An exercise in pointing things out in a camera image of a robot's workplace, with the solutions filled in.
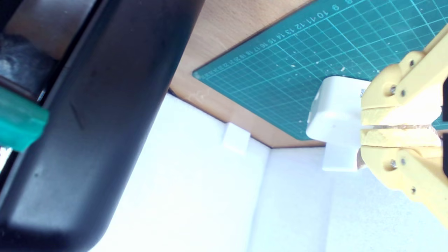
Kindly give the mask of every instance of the screw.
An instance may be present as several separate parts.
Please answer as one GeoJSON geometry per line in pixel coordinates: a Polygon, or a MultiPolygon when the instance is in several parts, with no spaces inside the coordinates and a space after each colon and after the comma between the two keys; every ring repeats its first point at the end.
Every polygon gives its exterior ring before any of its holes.
{"type": "Polygon", "coordinates": [[[391,160],[391,167],[393,168],[393,169],[396,169],[396,162],[395,162],[395,160],[391,160]]]}

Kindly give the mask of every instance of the white surface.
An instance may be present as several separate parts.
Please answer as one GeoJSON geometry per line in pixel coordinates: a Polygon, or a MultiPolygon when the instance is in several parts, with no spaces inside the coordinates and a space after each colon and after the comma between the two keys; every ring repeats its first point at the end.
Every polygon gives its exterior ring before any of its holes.
{"type": "Polygon", "coordinates": [[[249,144],[250,133],[235,124],[228,122],[225,124],[222,145],[227,149],[239,153],[246,154],[247,145],[249,144]]]}
{"type": "Polygon", "coordinates": [[[112,222],[92,250],[245,252],[269,148],[221,145],[224,123],[167,95],[112,222]]]}
{"type": "Polygon", "coordinates": [[[369,84],[340,76],[323,80],[311,105],[306,128],[308,137],[327,143],[323,170],[357,170],[354,167],[361,146],[361,94],[369,84]]]}
{"type": "Polygon", "coordinates": [[[325,252],[444,252],[448,230],[423,206],[383,186],[369,169],[333,173],[325,252]]]}
{"type": "Polygon", "coordinates": [[[325,251],[332,180],[320,168],[323,151],[271,150],[249,252],[325,251]]]}
{"type": "Polygon", "coordinates": [[[250,252],[446,251],[446,230],[368,169],[328,173],[323,148],[271,151],[250,252]]]}
{"type": "Polygon", "coordinates": [[[358,150],[360,146],[327,143],[322,169],[324,171],[355,172],[358,171],[358,150]]]}
{"type": "Polygon", "coordinates": [[[360,145],[360,95],[369,84],[340,76],[325,78],[311,105],[306,135],[327,143],[360,145]]]}

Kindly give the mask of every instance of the ruler numbers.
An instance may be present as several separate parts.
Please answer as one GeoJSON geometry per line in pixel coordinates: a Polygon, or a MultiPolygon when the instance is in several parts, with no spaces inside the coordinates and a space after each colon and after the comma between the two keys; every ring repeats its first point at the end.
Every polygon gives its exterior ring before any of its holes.
{"type": "Polygon", "coordinates": [[[222,63],[221,65],[215,67],[212,70],[209,70],[208,72],[199,75],[197,72],[194,73],[194,77],[198,79],[207,79],[217,73],[220,73],[224,70],[226,70],[229,67],[234,66],[235,64],[239,63],[240,61],[243,61],[247,59],[250,56],[253,56],[257,54],[258,52],[268,48],[271,45],[275,45],[279,43],[280,41],[289,38],[301,30],[310,27],[311,25],[326,19],[329,15],[333,15],[338,13],[340,10],[343,10],[347,7],[349,7],[351,4],[353,4],[353,0],[340,0],[341,5],[333,4],[329,6],[327,9],[323,9],[319,12],[316,12],[312,16],[308,16],[305,19],[302,19],[300,22],[297,22],[290,28],[285,29],[282,32],[278,32],[277,34],[273,35],[271,38],[266,39],[265,41],[255,45],[252,47],[252,49],[247,50],[243,53],[240,53],[239,55],[234,56],[231,60],[227,60],[226,62],[222,63]]]}

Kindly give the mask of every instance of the green cutting mat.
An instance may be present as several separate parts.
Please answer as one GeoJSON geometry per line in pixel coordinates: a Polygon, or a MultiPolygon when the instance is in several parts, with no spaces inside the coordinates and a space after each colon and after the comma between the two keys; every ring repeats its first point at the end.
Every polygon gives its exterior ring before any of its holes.
{"type": "MultiPolygon", "coordinates": [[[[445,26],[448,0],[317,0],[193,72],[299,140],[322,80],[372,80],[445,26]]],[[[439,118],[436,129],[448,129],[439,118]]]]}

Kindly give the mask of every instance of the wooden board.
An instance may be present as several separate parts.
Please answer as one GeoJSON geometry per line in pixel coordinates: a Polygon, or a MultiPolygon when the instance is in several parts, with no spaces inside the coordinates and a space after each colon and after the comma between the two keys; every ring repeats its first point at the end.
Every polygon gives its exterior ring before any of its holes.
{"type": "Polygon", "coordinates": [[[272,148],[323,146],[299,141],[192,77],[191,73],[311,0],[206,0],[171,89],[179,98],[223,122],[233,122],[272,148]]]}

